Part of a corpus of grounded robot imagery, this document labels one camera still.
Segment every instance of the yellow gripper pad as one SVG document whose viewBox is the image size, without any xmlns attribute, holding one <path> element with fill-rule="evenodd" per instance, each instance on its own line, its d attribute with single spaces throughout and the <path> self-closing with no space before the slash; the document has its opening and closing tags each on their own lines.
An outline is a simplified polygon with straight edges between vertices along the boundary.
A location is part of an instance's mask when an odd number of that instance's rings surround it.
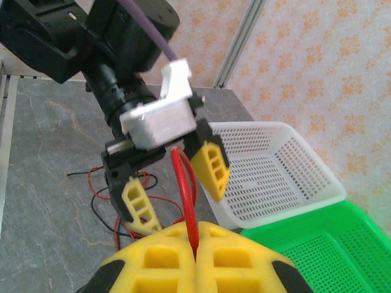
<svg viewBox="0 0 391 293">
<path fill-rule="evenodd" d="M 131 178 L 122 191 L 122 200 L 129 210 L 133 223 L 125 222 L 129 230 L 149 235 L 161 230 L 161 225 L 138 178 Z"/>
<path fill-rule="evenodd" d="M 225 165 L 219 146 L 212 142 L 205 142 L 190 160 L 190 163 L 195 177 L 215 201 L 221 201 L 228 184 L 231 168 Z"/>
<path fill-rule="evenodd" d="M 178 223 L 106 259 L 85 289 L 109 293 L 312 292 L 288 258 L 212 223 L 200 222 L 199 233 L 196 261 L 186 224 Z"/>
</svg>

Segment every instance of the white bracket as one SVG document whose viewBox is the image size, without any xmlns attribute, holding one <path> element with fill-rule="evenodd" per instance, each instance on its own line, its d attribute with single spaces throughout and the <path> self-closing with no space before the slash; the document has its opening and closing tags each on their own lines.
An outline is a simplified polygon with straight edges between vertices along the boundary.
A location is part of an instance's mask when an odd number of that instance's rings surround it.
<svg viewBox="0 0 391 293">
<path fill-rule="evenodd" d="M 161 70 L 163 81 L 161 84 L 160 99 L 185 99 L 192 96 L 189 78 L 191 71 L 186 59 L 178 59 L 168 63 Z"/>
</svg>

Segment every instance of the white plastic basket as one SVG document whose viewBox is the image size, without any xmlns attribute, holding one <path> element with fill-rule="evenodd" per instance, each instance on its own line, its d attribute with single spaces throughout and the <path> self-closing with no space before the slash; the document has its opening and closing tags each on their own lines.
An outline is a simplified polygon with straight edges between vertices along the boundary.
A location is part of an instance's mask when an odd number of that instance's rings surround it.
<svg viewBox="0 0 391 293">
<path fill-rule="evenodd" d="M 211 123 L 231 165 L 225 197 L 207 199 L 228 229 L 254 228 L 323 208 L 346 198 L 327 165 L 282 122 Z"/>
</svg>

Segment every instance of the orange floral pattern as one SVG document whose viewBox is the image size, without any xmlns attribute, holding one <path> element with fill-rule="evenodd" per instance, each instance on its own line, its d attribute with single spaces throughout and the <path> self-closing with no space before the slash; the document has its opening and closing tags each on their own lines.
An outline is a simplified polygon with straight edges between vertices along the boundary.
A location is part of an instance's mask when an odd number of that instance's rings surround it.
<svg viewBox="0 0 391 293">
<path fill-rule="evenodd" d="M 391 0 L 267 1 L 228 88 L 295 127 L 391 237 L 390 23 Z"/>
</svg>

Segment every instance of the gray marble floor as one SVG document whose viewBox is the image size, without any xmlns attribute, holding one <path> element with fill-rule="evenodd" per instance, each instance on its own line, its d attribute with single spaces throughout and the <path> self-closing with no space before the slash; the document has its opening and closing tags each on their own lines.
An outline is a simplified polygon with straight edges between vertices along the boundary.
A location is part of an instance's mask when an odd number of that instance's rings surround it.
<svg viewBox="0 0 391 293">
<path fill-rule="evenodd" d="M 210 121 L 252 120 L 232 91 L 198 92 L 206 96 L 204 115 Z M 111 139 L 82 82 L 19 80 L 0 238 L 0 292 L 74 292 L 115 252 L 112 234 L 90 209 L 86 175 L 65 176 L 101 165 L 99 153 Z M 149 194 L 180 201 L 168 156 L 147 170 L 159 178 Z M 103 172 L 94 173 L 93 185 L 104 187 Z M 112 206 L 96 203 L 112 226 Z M 169 203 L 153 205 L 163 225 L 179 216 Z M 201 190 L 196 214 L 215 222 Z"/>
</svg>

